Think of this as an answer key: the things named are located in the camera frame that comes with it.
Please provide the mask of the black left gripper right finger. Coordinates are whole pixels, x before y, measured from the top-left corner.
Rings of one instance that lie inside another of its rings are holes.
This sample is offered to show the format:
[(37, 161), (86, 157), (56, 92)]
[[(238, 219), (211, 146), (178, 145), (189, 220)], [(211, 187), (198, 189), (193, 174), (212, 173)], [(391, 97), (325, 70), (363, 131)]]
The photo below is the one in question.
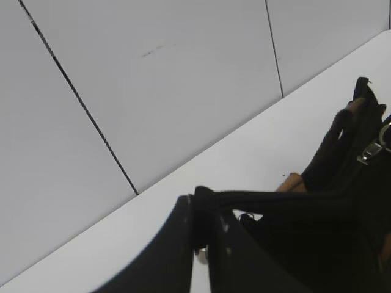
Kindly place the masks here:
[(233, 212), (218, 213), (209, 244), (211, 292), (308, 292), (243, 228)]

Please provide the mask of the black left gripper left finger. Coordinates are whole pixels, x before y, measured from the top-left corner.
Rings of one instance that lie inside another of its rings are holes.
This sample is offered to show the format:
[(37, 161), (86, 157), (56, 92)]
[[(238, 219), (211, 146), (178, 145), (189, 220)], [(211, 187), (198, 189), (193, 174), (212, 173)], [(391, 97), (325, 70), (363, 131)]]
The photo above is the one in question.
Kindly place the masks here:
[(193, 196), (180, 196), (150, 243), (95, 292), (189, 292), (193, 221)]

